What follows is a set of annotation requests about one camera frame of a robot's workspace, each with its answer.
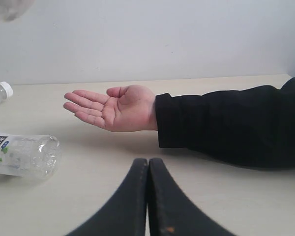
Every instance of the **beige table surface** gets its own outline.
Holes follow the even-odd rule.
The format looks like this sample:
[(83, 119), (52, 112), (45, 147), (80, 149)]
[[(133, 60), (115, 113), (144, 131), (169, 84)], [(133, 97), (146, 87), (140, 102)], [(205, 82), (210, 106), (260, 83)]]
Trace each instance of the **beige table surface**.
[[(221, 89), (281, 87), (288, 75), (136, 82), (156, 94), (204, 94)], [(51, 134), (63, 158), (46, 182), (0, 176), (0, 236), (60, 236), (93, 215), (119, 186), (136, 157), (164, 159), (174, 179), (206, 214), (239, 236), (295, 236), (295, 170), (263, 172), (158, 147), (157, 133), (111, 133), (64, 110), (75, 89), (105, 92), (124, 83), (14, 86), (0, 106), (0, 131)]]

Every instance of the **white wall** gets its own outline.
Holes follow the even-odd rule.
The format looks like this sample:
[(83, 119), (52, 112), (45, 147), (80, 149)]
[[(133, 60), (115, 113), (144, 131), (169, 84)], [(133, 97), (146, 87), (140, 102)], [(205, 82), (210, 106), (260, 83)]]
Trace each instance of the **white wall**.
[(0, 24), (13, 84), (289, 73), (295, 0), (36, 0)]

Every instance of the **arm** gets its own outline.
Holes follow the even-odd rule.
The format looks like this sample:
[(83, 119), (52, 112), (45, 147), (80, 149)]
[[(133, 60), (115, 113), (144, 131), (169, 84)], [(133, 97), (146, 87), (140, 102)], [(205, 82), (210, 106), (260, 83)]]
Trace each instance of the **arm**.
[(203, 96), (156, 97), (159, 144), (256, 167), (295, 166), (295, 78)]

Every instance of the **hand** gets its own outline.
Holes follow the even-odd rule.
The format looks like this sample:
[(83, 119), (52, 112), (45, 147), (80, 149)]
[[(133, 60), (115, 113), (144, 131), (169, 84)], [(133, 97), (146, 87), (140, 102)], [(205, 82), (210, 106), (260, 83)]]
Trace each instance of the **hand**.
[(80, 120), (113, 132), (157, 130), (155, 94), (131, 85), (110, 88), (107, 95), (85, 90), (66, 93), (64, 108)]

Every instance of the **bottle neck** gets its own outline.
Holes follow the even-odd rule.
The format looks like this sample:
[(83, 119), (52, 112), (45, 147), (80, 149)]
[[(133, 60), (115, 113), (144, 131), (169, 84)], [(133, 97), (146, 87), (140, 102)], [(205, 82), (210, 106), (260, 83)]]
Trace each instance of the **bottle neck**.
[(4, 88), (1, 85), (0, 85), (0, 96), (3, 100), (6, 100), (8, 98), (6, 91), (4, 90)]

